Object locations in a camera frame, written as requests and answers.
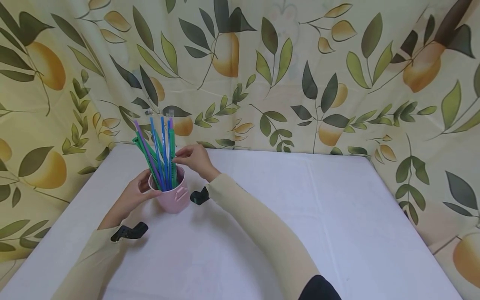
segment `purple straw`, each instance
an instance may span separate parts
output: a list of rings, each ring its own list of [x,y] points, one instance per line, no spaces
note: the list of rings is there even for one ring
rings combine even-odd
[[[153,159],[152,159],[152,156],[150,155],[150,151],[147,150],[148,149],[147,148],[147,143],[145,142],[144,135],[142,134],[142,130],[140,130],[140,126],[138,125],[137,120],[133,120],[133,122],[135,123],[135,127],[137,128],[138,134],[140,135],[140,139],[142,140],[142,144],[144,145],[145,152],[147,152],[148,161],[150,162],[150,165],[152,166],[152,169],[153,169],[153,172],[154,172],[153,176],[155,176],[157,178],[157,182],[160,182],[159,181],[160,175],[155,168],[155,164],[153,163]]]

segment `left hand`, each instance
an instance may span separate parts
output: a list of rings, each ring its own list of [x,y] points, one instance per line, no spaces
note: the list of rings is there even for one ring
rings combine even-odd
[[[150,169],[147,169],[129,182],[118,200],[103,218],[98,230],[120,225],[138,205],[162,193],[161,191],[153,190],[145,193],[150,189],[148,186],[149,176]]]

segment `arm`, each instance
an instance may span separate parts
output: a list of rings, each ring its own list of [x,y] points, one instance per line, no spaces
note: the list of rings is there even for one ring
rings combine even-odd
[[[158,196],[160,191],[149,191],[150,170],[143,171],[130,181],[121,196],[105,215],[98,229],[92,233],[77,262],[62,281],[52,300],[97,299],[105,275],[120,251],[120,243],[112,242],[120,223],[140,203]]]

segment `hand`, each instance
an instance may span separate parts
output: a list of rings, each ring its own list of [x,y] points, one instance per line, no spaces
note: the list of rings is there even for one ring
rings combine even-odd
[[[202,145],[185,146],[175,155],[174,163],[186,165],[208,182],[212,182],[220,175],[220,172],[212,165],[207,150]]]
[[[138,205],[162,193],[161,191],[153,190],[145,193],[150,189],[148,186],[149,176],[150,170],[147,169],[129,182],[118,200],[103,218],[98,230],[120,225]]]

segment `right hand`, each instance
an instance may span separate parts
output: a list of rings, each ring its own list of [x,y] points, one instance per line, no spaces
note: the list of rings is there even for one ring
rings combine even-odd
[[[200,144],[185,146],[175,156],[174,163],[186,165],[208,182],[220,175],[220,172],[212,165],[207,150]]]

